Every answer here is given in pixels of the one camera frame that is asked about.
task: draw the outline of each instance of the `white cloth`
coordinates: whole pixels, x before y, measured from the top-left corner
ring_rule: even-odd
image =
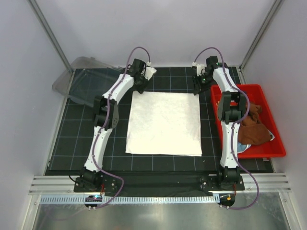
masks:
[[[201,156],[199,96],[133,92],[126,153]]]

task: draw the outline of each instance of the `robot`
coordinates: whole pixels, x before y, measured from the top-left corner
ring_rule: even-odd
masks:
[[[218,105],[218,119],[221,121],[223,130],[223,153],[219,170],[213,182],[214,190],[232,191],[234,185],[238,185],[237,190],[244,190],[243,180],[236,160],[237,134],[240,126],[236,121],[242,118],[245,113],[246,99],[242,93],[232,87],[235,86],[234,82],[225,78],[222,63],[218,62],[216,56],[207,58],[206,64],[206,67],[196,62],[192,64],[196,71],[193,76],[194,95],[210,89],[214,81],[217,82],[222,91],[222,97]],[[227,65],[224,64],[224,67],[229,76]],[[108,138],[118,123],[118,103],[132,87],[139,93],[143,93],[155,73],[156,69],[151,67],[150,62],[145,63],[135,59],[133,64],[128,67],[125,76],[121,73],[109,91],[102,96],[95,97],[94,138],[87,161],[80,172],[80,177],[76,178],[75,192],[88,192],[89,188],[99,188],[102,184],[102,173],[97,169],[97,165],[102,167]],[[220,195],[220,204],[222,205],[229,207],[233,205],[234,201],[235,197],[228,193]]]

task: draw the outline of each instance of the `metal post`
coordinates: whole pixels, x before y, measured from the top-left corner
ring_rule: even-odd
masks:
[[[251,55],[254,53],[257,45],[259,44],[260,40],[262,39],[263,35],[265,34],[265,32],[267,31],[269,25],[271,24],[271,22],[273,21],[273,18],[275,17],[276,13],[278,12],[278,10],[280,9],[282,3],[284,2],[284,0],[275,0],[275,2],[273,3],[270,11],[268,12],[266,18],[264,19],[264,22],[262,23],[253,43],[251,44],[248,52],[246,53],[242,64],[240,66],[240,69],[243,70],[245,65],[247,64],[248,60],[250,59]]]
[[[47,20],[45,19],[42,11],[40,10],[36,0],[28,0],[30,6],[32,7],[35,15],[37,16],[38,20],[40,21],[41,25],[43,26],[47,36],[49,37],[51,43],[53,44],[54,48],[56,49],[58,55],[60,56],[60,58],[62,59],[63,64],[65,65],[67,71],[72,74],[73,70],[71,65],[69,64],[69,61],[67,60],[61,46],[59,45],[56,37],[54,36]]]

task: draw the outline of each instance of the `brown towel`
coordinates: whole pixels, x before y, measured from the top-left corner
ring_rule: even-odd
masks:
[[[244,145],[261,145],[271,139],[268,129],[259,120],[261,106],[250,103],[248,116],[241,121],[238,141]]]

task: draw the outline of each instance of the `red plastic container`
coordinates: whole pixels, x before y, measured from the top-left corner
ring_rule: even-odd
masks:
[[[273,116],[270,112],[269,106],[265,100],[262,88],[259,85],[237,85],[239,89],[247,93],[248,98],[251,102],[261,105],[262,113],[260,114],[260,121],[270,130],[275,139],[269,142],[266,142],[262,145],[253,145],[248,150],[238,154],[240,159],[248,158],[272,158],[272,157],[284,157],[286,151],[283,147],[283,142],[278,133],[276,124],[274,122]],[[217,105],[216,103],[220,101],[222,93],[217,85],[211,87],[211,102],[213,105],[215,123],[217,125],[217,130],[219,133],[219,138],[221,140],[222,147],[222,127],[221,122],[217,119]]]

